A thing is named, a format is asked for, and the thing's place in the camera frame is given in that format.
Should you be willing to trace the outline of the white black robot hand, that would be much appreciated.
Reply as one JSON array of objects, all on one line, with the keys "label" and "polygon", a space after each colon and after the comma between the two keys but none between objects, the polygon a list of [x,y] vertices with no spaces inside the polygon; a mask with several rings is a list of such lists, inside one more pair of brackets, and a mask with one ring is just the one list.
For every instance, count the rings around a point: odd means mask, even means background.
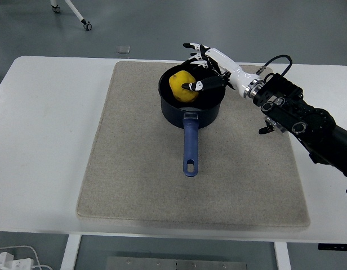
[{"label": "white black robot hand", "polygon": [[264,86],[264,81],[257,74],[250,74],[227,55],[218,49],[198,43],[184,43],[185,48],[192,48],[196,53],[185,61],[186,64],[202,60],[201,65],[215,72],[215,76],[202,79],[195,83],[184,83],[182,87],[189,91],[201,92],[219,86],[230,86],[237,90],[243,98],[254,98]]}]

